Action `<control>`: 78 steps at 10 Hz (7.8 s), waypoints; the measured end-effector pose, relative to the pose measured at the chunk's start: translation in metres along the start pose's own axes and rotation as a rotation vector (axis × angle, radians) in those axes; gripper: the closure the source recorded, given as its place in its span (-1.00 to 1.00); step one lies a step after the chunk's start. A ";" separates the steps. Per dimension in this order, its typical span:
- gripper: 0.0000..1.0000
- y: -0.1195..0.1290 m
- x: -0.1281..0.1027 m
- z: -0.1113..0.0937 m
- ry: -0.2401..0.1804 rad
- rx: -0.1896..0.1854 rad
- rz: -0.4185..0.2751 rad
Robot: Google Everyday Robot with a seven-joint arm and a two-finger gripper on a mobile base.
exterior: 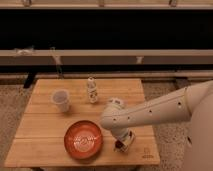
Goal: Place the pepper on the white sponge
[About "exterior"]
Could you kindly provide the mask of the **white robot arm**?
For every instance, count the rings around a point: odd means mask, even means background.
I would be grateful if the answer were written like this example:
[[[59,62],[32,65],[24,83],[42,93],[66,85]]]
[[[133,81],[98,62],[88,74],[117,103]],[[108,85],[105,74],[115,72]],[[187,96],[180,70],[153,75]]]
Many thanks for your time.
[[[189,121],[181,171],[213,171],[213,80],[173,91],[131,108],[111,98],[101,126],[122,141],[129,127]]]

